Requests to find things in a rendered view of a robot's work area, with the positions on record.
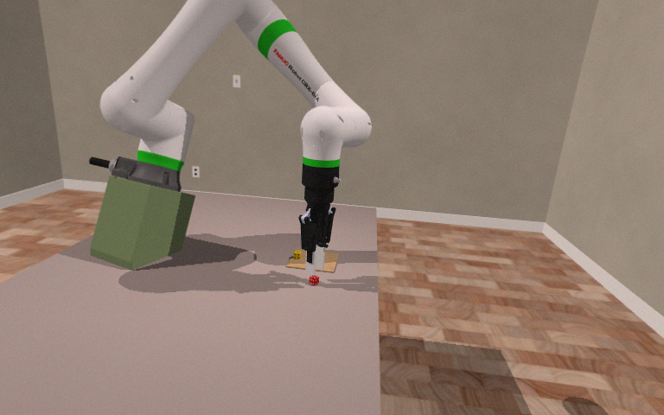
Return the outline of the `tan flat mat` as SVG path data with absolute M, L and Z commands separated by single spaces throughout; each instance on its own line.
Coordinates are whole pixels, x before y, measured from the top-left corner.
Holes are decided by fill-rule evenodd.
M 296 249 L 296 251 L 301 251 L 301 258 L 294 259 L 294 253 L 293 253 L 286 267 L 305 270 L 306 251 L 303 249 Z M 323 272 L 334 273 L 339 255 L 340 253 L 325 252 Z

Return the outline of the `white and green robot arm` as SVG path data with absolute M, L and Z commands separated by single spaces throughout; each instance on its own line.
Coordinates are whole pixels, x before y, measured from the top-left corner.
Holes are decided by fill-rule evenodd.
M 367 141 L 370 117 L 329 77 L 272 0 L 188 0 L 150 49 L 106 88 L 100 100 L 108 124 L 141 138 L 137 161 L 91 157 L 89 163 L 108 168 L 112 176 L 181 192 L 180 172 L 195 117 L 168 99 L 234 21 L 313 107 L 301 123 L 302 184 L 329 190 L 342 183 L 341 149 Z

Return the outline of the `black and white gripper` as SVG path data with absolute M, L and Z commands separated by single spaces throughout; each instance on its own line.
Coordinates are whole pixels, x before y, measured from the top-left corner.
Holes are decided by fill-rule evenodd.
M 330 203 L 335 190 L 314 190 L 305 187 L 306 213 L 299 215 L 301 224 L 301 244 L 306 251 L 305 272 L 315 275 L 316 269 L 324 270 L 325 247 L 330 242 L 336 208 Z M 327 237 L 327 238 L 326 238 Z

